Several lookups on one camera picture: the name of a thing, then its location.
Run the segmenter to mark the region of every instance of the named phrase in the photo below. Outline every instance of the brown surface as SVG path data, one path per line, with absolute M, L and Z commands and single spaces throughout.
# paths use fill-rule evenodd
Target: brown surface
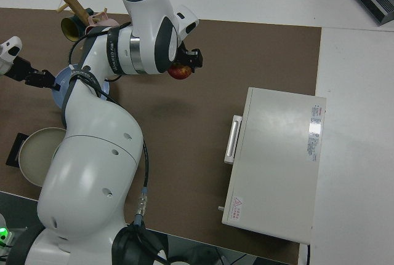
M 57 74 L 71 42 L 60 31 L 68 12 L 0 9 L 0 41 L 19 35 L 21 57 Z M 120 23 L 125 15 L 113 15 Z M 149 228 L 284 263 L 297 264 L 298 243 L 221 223 L 231 166 L 223 163 L 231 120 L 242 114 L 248 87 L 314 95 L 319 28 L 201 21 L 187 38 L 204 67 L 183 81 L 167 73 L 128 76 L 111 84 L 111 95 L 136 118 L 147 141 Z M 18 169 L 5 166 L 17 132 L 61 127 L 49 89 L 0 78 L 0 190 L 37 199 L 40 189 Z M 126 200 L 132 221 L 143 181 L 143 160 Z

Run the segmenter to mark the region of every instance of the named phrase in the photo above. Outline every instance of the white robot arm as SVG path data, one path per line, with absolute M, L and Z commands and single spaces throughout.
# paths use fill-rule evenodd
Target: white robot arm
M 39 197 L 43 227 L 30 247 L 15 244 L 7 265 L 16 264 L 13 260 L 21 255 L 28 265 L 168 264 L 143 227 L 144 207 L 135 226 L 127 227 L 124 219 L 124 202 L 142 153 L 142 131 L 125 109 L 97 95 L 104 80 L 116 75 L 163 73 L 173 62 L 201 67 L 199 50 L 189 52 L 183 44 L 198 19 L 184 6 L 174 11 L 169 0 L 123 1 L 133 25 L 98 26 L 86 37 L 63 101 L 65 139 Z M 142 203 L 146 192 L 144 186 Z

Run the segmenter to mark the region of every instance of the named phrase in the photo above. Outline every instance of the label sticker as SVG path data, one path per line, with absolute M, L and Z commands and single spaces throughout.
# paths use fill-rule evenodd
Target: label sticker
M 307 148 L 307 159 L 311 162 L 316 162 L 319 154 L 322 110 L 320 105 L 315 105 L 311 111 Z
M 234 221 L 239 221 L 239 218 L 241 217 L 241 210 L 242 210 L 242 204 L 243 204 L 243 198 L 234 196 L 232 200 L 232 205 L 231 205 L 231 215 L 230 219 Z

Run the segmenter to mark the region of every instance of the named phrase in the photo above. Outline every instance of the red apple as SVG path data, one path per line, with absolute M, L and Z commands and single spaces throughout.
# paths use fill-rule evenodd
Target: red apple
M 168 69 L 168 73 L 174 79 L 185 79 L 186 77 L 191 75 L 191 68 L 183 64 L 173 63 Z

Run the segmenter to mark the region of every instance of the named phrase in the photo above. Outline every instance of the white table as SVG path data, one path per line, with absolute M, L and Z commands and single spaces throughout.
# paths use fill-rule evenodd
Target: white table
M 121 0 L 79 1 L 94 10 L 126 13 Z M 327 113 L 311 264 L 391 264 L 394 22 L 377 26 L 355 0 L 171 1 L 202 19 L 323 27 L 316 95 L 327 98 Z M 0 0 L 0 7 L 59 4 Z M 305 251 L 301 247 L 300 264 Z

